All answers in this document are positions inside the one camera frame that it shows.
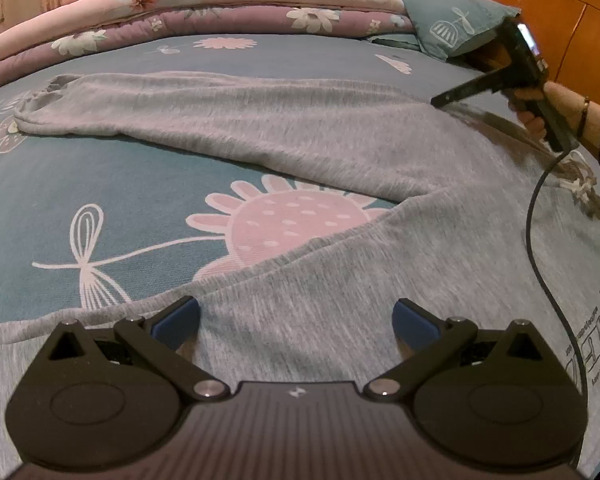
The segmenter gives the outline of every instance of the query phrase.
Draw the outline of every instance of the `pillowcase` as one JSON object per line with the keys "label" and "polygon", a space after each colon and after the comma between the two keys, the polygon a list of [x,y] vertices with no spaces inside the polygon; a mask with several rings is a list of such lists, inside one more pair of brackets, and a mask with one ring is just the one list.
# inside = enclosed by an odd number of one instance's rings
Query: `pillowcase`
{"label": "pillowcase", "polygon": [[505,17],[520,13],[493,0],[402,1],[421,50],[442,61],[489,43]]}
{"label": "pillowcase", "polygon": [[365,40],[370,43],[384,46],[394,46],[395,48],[406,48],[408,50],[420,50],[420,43],[415,34],[388,32],[386,34],[378,34],[377,36],[369,36],[368,38],[365,38]]}

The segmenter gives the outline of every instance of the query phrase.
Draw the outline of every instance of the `bed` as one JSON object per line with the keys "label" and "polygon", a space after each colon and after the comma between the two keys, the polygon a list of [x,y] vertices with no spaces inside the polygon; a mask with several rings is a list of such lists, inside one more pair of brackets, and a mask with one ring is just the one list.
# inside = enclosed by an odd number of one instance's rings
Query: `bed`
{"label": "bed", "polygon": [[[551,0],[559,18],[544,21],[532,12],[544,0],[501,1],[522,7],[552,77],[600,102],[600,77],[592,86],[576,61],[591,50],[590,28],[600,27],[597,0]],[[18,463],[4,404],[45,335],[67,317],[105,326],[184,292],[201,300],[205,316],[187,356],[232,385],[362,384],[401,359],[389,322],[401,296],[486,328],[528,317],[571,370],[566,336],[530,282],[520,237],[522,202],[549,160],[546,148],[512,124],[502,96],[475,96],[453,113],[427,105],[479,74],[478,63],[502,63],[497,44],[444,63],[363,41],[413,33],[401,0],[81,0],[68,7],[0,37],[0,478]],[[568,25],[564,9],[572,7],[580,10]],[[564,41],[553,41],[566,30]],[[586,70],[600,74],[600,41],[595,51]],[[187,94],[184,78],[204,92]],[[125,107],[126,91],[109,107],[104,96],[136,84],[146,90],[143,106]],[[61,106],[75,88],[91,109],[41,120],[38,109],[23,106]],[[181,91],[179,100],[165,97]],[[262,102],[245,97],[259,92]],[[270,107],[276,93],[280,101]],[[204,114],[189,115],[191,99],[208,103]],[[188,131],[187,121],[223,132],[221,142],[197,127]],[[445,133],[454,128],[462,133]],[[247,131],[262,132],[259,143],[246,142]],[[407,161],[395,152],[408,153]],[[584,214],[556,178],[539,202],[534,243],[593,355],[596,409],[580,463],[591,476],[600,470],[600,272],[595,282],[573,276],[583,264],[600,270],[600,168],[583,155],[598,180],[595,214]],[[562,178],[573,180],[579,167],[574,160]],[[403,239],[409,224],[425,234]],[[565,246],[565,233],[577,249]],[[361,264],[365,254],[384,264]],[[330,276],[329,286],[306,283],[308,274]],[[363,290],[357,282],[372,285]]]}

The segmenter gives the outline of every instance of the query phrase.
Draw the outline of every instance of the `pink flower print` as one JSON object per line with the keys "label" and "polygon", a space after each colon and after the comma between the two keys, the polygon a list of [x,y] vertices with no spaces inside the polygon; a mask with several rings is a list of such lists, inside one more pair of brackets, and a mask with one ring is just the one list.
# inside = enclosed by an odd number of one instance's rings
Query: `pink flower print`
{"label": "pink flower print", "polygon": [[235,50],[236,48],[253,48],[257,45],[257,41],[247,40],[246,38],[205,38],[204,40],[196,41],[193,47],[203,48],[228,48]]}
{"label": "pink flower print", "polygon": [[9,153],[27,137],[18,132],[13,116],[0,123],[0,153]]}
{"label": "pink flower print", "polygon": [[211,193],[206,203],[224,214],[193,214],[187,224],[201,231],[224,234],[227,256],[200,269],[195,278],[220,274],[257,264],[309,241],[359,226],[386,212],[364,209],[375,198],[321,189],[317,184],[295,182],[266,174],[261,192],[249,182],[236,181],[231,189],[239,197]]}
{"label": "pink flower print", "polygon": [[131,0],[130,7],[133,12],[145,12],[151,9],[158,0]]}

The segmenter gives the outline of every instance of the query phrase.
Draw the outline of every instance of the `hand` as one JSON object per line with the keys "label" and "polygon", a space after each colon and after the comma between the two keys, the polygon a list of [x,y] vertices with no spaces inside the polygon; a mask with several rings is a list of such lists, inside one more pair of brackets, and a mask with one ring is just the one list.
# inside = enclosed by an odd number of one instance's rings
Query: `hand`
{"label": "hand", "polygon": [[[546,97],[558,113],[567,119],[569,126],[573,130],[577,129],[582,116],[582,109],[584,108],[584,97],[576,92],[553,81],[547,81],[544,84],[544,94],[542,94],[539,88],[518,88],[513,93],[518,99],[523,101],[542,100]],[[536,117],[531,112],[517,110],[512,101],[509,101],[509,108],[516,113],[518,120],[525,125],[531,137],[544,139],[546,129],[544,128],[544,119],[542,117]]]}

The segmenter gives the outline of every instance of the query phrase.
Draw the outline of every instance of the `blue bedsheet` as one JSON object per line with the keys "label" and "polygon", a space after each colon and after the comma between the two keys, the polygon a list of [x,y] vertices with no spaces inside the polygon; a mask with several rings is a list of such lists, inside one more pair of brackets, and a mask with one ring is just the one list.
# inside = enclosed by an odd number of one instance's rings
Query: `blue bedsheet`
{"label": "blue bedsheet", "polygon": [[[241,36],[253,41],[245,41],[245,48],[221,48],[222,41],[194,48],[201,38],[171,38],[80,57],[0,88],[0,322],[68,306],[100,308],[145,298],[194,276],[237,269],[311,237],[353,227],[392,206],[127,137],[9,134],[14,102],[51,77],[185,70],[345,78],[382,82],[428,100],[477,73],[419,52],[357,40]],[[485,94],[470,102],[513,118],[501,96]],[[294,234],[264,246],[257,236],[244,234],[253,222],[246,204],[266,208],[267,194],[277,192],[288,192],[290,200],[320,192],[332,213],[325,208],[310,221],[288,218],[298,227],[288,230]],[[236,255],[237,246],[253,249],[247,260]]]}

